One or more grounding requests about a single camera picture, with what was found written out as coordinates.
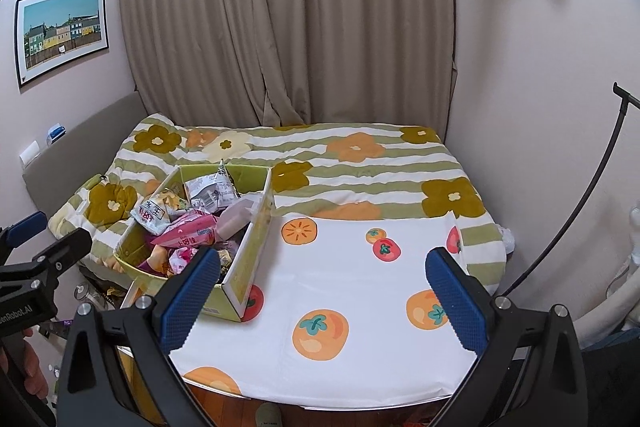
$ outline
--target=headboard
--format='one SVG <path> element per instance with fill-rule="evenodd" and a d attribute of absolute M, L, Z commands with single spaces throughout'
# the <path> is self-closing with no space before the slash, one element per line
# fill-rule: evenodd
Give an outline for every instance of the headboard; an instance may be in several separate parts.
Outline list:
<path fill-rule="evenodd" d="M 47 147 L 22 174 L 36 208 L 51 217 L 84 182 L 104 174 L 122 142 L 146 116 L 140 94 L 133 92 Z"/>

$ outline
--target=curtain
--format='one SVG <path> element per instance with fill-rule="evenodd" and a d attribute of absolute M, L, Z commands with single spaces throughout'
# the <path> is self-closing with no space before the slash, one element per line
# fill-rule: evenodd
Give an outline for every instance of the curtain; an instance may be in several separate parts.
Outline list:
<path fill-rule="evenodd" d="M 120 0 L 145 105 L 178 123 L 386 122 L 444 135 L 454 0 Z"/>

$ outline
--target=blue object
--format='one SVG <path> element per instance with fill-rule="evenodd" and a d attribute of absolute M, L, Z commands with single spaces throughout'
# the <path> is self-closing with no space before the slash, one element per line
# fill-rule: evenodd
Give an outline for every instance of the blue object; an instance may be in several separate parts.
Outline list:
<path fill-rule="evenodd" d="M 166 355 L 183 346 L 213 286 L 218 282 L 220 277 L 218 252 L 213 248 L 207 248 L 204 255 L 198 252 L 185 271 L 174 276 L 170 282 L 182 275 L 186 277 L 180 289 L 159 317 L 158 341 L 162 352 Z"/>
<path fill-rule="evenodd" d="M 475 351 L 479 357 L 488 343 L 486 320 L 482 310 L 444 259 L 445 255 L 463 277 L 468 277 L 442 247 L 434 248 L 427 254 L 424 271 L 462 347 Z"/>
<path fill-rule="evenodd" d="M 612 333 L 611 335 L 604 337 L 602 340 L 597 341 L 595 344 L 585 347 L 582 352 L 595 351 L 596 349 L 602 349 L 603 347 L 616 346 L 617 344 L 623 344 L 636 339 L 640 339 L 640 328 L 631 328 L 630 330 Z"/>
<path fill-rule="evenodd" d="M 55 124 L 47 133 L 47 144 L 51 145 L 56 140 L 62 138 L 66 133 L 66 130 L 59 123 Z"/>
<path fill-rule="evenodd" d="M 18 248 L 46 228 L 47 216 L 44 212 L 36 212 L 7 229 L 5 244 L 9 248 Z"/>

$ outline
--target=cable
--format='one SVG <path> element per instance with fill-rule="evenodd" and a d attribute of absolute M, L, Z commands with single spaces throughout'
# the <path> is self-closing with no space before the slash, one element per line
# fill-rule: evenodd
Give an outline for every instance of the cable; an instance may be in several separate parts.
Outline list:
<path fill-rule="evenodd" d="M 622 273 L 620 275 L 618 275 L 617 277 L 613 277 L 613 280 L 609 283 L 609 286 L 607 286 L 607 289 L 604 292 L 604 298 L 609 298 L 609 290 L 611 289 L 611 287 L 613 286 L 613 283 L 615 281 L 619 281 L 622 277 L 624 277 L 627 273 L 629 273 L 629 267 L 627 266 L 624 270 L 622 270 Z"/>
<path fill-rule="evenodd" d="M 566 220 L 566 222 L 564 223 L 560 231 L 556 234 L 556 237 L 554 237 L 553 240 L 551 240 L 551 243 L 549 243 L 548 246 L 545 248 L 545 250 L 538 256 L 538 258 L 535 261 L 533 261 L 533 264 L 529 266 L 524 271 L 524 273 L 520 277 L 518 277 L 513 282 L 513 284 L 511 284 L 511 286 L 507 288 L 507 291 L 504 292 L 502 295 L 505 295 L 505 296 L 509 295 L 509 293 L 514 291 L 514 289 L 516 289 L 518 286 L 520 286 L 520 284 L 522 284 L 522 282 L 530 275 L 530 273 L 533 272 L 533 270 L 535 270 L 540 263 L 542 263 L 544 258 L 549 254 L 549 252 L 551 252 L 551 250 L 553 250 L 555 245 L 558 244 L 558 241 L 560 241 L 560 239 L 564 235 L 564 232 L 566 232 L 569 229 L 569 227 L 574 222 L 575 218 L 578 216 L 578 214 L 582 210 L 584 204 L 589 199 L 589 196 L 591 196 L 593 189 L 596 187 L 596 184 L 598 183 L 600 176 L 602 176 L 602 172 L 604 171 L 604 168 L 607 166 L 607 162 L 609 161 L 611 153 L 613 152 L 613 147 L 616 145 L 618 136 L 620 135 L 620 129 L 622 129 L 622 123 L 623 121 L 625 121 L 626 108 L 628 107 L 628 105 L 629 105 L 629 95 L 627 93 L 626 96 L 622 97 L 622 103 L 620 103 L 620 112 L 618 113 L 618 120 L 616 121 L 616 126 L 613 128 L 613 133 L 611 134 L 611 138 L 609 139 L 609 145 L 607 145 L 607 150 L 604 152 L 604 156 L 602 157 L 602 160 L 600 160 L 600 164 L 598 165 L 598 169 L 596 170 L 596 173 L 593 175 L 593 178 L 591 179 L 591 183 L 589 183 L 587 190 L 585 190 L 584 194 L 582 195 L 582 198 L 580 198 L 580 201 L 578 202 L 578 205 L 574 208 L 574 211 L 571 213 L 571 216 L 569 216 L 569 219 Z"/>

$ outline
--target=picture frame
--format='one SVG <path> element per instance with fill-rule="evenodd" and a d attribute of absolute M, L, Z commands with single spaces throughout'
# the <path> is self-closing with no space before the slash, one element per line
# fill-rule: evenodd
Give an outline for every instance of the picture frame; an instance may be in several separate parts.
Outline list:
<path fill-rule="evenodd" d="M 108 49 L 105 0 L 17 0 L 18 87 L 76 58 Z"/>

